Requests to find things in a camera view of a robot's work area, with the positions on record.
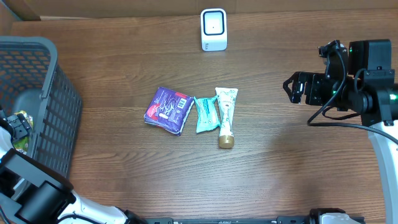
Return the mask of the white tube gold cap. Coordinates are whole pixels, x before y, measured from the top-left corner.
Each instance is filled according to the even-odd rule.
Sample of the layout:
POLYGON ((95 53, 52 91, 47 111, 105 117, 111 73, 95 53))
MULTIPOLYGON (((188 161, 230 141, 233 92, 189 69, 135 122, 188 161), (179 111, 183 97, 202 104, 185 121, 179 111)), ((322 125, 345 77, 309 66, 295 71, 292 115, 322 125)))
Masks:
POLYGON ((219 147, 222 149, 232 149, 234 146, 234 134, 232 130, 233 115, 238 95, 237 88, 216 87, 216 96, 220 112, 220 133, 219 147))

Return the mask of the purple pad package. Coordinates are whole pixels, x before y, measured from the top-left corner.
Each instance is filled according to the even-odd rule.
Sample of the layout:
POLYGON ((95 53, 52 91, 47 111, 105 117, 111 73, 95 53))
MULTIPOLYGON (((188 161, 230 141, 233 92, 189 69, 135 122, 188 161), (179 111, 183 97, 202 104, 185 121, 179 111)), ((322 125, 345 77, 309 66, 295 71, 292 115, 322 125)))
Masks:
POLYGON ((192 96, 158 87, 144 114, 144 122, 180 136, 193 104, 192 96))

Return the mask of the teal wipes packet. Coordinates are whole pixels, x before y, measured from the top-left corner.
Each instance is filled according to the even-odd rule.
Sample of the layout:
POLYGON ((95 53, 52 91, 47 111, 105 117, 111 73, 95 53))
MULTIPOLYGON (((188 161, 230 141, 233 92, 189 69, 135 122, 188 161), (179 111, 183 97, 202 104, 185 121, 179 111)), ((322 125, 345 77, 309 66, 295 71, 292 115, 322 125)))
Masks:
POLYGON ((211 98, 196 98, 194 97, 198 120, 197 133, 212 131, 220 126, 220 119, 215 108, 215 101, 217 97, 211 98))

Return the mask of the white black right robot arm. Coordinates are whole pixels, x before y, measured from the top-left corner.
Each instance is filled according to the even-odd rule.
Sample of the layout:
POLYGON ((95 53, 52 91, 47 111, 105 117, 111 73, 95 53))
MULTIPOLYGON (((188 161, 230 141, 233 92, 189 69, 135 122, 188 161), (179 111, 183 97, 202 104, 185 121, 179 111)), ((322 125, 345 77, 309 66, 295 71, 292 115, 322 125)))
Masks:
POLYGON ((305 96, 319 106, 313 127, 344 127, 368 132, 382 182, 386 223, 397 223, 397 83, 389 39, 339 40, 318 48, 324 73, 295 72, 283 83, 291 103, 305 96))

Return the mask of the green yellow snack packet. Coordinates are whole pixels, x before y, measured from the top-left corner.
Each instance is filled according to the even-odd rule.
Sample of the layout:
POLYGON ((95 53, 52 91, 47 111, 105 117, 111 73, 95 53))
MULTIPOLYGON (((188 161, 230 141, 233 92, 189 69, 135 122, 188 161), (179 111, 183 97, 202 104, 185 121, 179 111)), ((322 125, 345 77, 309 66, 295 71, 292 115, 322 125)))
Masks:
POLYGON ((30 134, 31 134, 32 128, 34 127, 34 120, 33 120, 33 117, 31 115, 28 115, 27 112, 24 110, 20 110, 14 114, 19 117, 22 116, 22 124, 24 126, 28 126, 28 130, 26 131, 25 136, 23 138, 20 138, 13 145, 17 151, 19 151, 23 154, 27 154, 27 151, 29 149, 30 134))

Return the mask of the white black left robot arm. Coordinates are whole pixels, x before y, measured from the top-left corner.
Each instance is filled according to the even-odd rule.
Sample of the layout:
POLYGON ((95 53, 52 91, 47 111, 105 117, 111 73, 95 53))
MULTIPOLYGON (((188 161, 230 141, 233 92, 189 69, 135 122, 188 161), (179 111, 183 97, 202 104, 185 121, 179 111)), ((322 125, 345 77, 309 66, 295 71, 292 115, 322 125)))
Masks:
POLYGON ((127 210, 79 196, 64 176, 17 151, 27 136, 22 115, 1 115, 1 217, 5 223, 133 223, 127 210))

